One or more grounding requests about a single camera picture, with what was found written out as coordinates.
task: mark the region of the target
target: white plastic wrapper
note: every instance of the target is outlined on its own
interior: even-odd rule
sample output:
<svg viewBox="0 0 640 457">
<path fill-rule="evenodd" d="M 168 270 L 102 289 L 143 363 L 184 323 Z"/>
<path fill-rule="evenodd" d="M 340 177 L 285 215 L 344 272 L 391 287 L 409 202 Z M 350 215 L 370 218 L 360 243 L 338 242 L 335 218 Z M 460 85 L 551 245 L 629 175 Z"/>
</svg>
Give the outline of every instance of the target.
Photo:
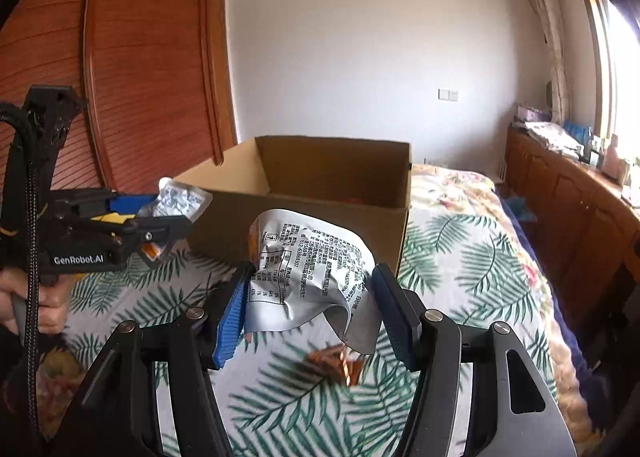
<svg viewBox="0 0 640 457">
<path fill-rule="evenodd" d="M 142 206 L 138 217 L 170 217 L 184 215 L 191 222 L 195 222 L 207 209 L 213 197 L 210 193 L 171 179 L 162 177 L 158 183 L 158 197 Z M 149 243 L 143 245 L 143 250 L 154 261 L 164 255 L 168 246 L 166 243 Z"/>
<path fill-rule="evenodd" d="M 288 210 L 255 219 L 249 252 L 257 267 L 244 331 L 286 331 L 324 312 L 338 338 L 371 354 L 380 312 L 365 282 L 373 255 L 353 231 Z"/>
</svg>

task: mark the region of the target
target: cardboard box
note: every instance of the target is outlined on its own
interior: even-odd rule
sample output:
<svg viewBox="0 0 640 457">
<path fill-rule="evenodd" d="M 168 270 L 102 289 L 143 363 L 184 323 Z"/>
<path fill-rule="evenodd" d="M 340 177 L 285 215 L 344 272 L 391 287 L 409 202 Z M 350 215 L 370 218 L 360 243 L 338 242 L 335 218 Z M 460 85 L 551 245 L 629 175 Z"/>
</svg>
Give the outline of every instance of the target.
<svg viewBox="0 0 640 457">
<path fill-rule="evenodd" d="M 364 139 L 264 136 L 175 179 L 213 195 L 188 238 L 197 253 L 236 264 L 265 210 L 282 208 L 357 233 L 376 262 L 398 270 L 409 208 L 410 145 Z"/>
</svg>

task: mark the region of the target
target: curtain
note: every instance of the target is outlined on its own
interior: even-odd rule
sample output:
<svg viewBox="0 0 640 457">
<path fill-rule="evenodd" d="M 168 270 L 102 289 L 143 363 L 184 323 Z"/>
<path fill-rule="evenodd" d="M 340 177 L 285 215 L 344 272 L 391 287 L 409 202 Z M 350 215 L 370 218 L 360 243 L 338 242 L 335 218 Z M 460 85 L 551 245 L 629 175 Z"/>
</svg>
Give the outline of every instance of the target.
<svg viewBox="0 0 640 457">
<path fill-rule="evenodd" d="M 552 120 L 558 124 L 571 119 L 569 91 L 564 72 L 564 29 L 558 0 L 530 0 L 540 17 L 551 58 Z"/>
</svg>

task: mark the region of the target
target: window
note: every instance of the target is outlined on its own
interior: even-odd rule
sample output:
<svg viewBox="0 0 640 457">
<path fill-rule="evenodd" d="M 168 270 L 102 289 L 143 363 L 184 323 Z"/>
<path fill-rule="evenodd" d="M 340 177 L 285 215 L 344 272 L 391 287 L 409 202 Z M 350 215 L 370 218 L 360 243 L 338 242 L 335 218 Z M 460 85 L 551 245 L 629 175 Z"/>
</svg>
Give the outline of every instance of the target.
<svg viewBox="0 0 640 457">
<path fill-rule="evenodd" d="M 618 136 L 621 156 L 640 156 L 640 43 L 609 0 L 584 0 L 596 56 L 594 133 Z"/>
</svg>

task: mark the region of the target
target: bedspread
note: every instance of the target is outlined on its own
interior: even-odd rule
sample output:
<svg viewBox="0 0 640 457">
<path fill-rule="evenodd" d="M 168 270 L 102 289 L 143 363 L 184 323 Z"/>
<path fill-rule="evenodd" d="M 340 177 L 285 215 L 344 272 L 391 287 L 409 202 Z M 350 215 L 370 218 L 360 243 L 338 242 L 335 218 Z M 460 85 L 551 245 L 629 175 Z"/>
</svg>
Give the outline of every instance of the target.
<svg viewBox="0 0 640 457">
<path fill-rule="evenodd" d="M 513 326 L 557 398 L 574 440 L 591 424 L 577 392 L 569 351 L 553 319 L 548 283 L 522 249 L 491 181 L 478 174 L 414 167 L 412 207 L 398 280 L 428 308 L 455 321 Z M 132 257 L 126 271 L 88 275 L 74 289 L 65 334 L 88 366 L 124 319 L 140 325 L 173 320 L 201 303 L 232 268 L 178 246 L 159 269 Z M 310 351 L 338 343 L 320 315 L 282 333 L 242 339 L 225 368 L 211 372 L 216 400 L 236 455 L 391 455 L 411 407 L 417 374 L 393 355 L 384 327 L 354 387 L 334 383 L 305 360 Z M 449 455 L 464 449 L 471 372 L 462 367 Z M 156 366 L 164 451 L 179 455 L 165 363 Z"/>
</svg>

